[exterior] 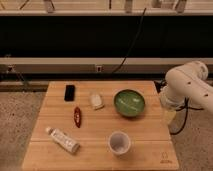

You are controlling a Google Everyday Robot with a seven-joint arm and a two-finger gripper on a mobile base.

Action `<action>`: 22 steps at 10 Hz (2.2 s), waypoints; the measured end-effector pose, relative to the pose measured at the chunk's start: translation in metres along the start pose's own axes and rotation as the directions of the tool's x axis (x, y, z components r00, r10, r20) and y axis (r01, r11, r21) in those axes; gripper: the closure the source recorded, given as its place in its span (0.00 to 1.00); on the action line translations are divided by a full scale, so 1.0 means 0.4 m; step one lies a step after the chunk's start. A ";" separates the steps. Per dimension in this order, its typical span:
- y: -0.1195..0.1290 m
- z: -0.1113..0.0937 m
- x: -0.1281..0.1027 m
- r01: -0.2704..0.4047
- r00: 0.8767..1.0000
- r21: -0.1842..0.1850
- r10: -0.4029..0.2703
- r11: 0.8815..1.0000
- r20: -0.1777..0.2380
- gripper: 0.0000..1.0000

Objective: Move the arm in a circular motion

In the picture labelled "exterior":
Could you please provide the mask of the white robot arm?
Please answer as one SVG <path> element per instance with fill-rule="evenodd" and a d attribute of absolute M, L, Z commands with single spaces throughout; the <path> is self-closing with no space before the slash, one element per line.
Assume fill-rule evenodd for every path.
<path fill-rule="evenodd" d="M 174 110 L 186 98 L 213 114 L 213 86 L 206 83 L 208 68 L 201 61 L 192 61 L 170 69 L 165 75 L 166 86 L 159 93 L 164 108 L 163 117 L 170 124 L 175 117 Z"/>

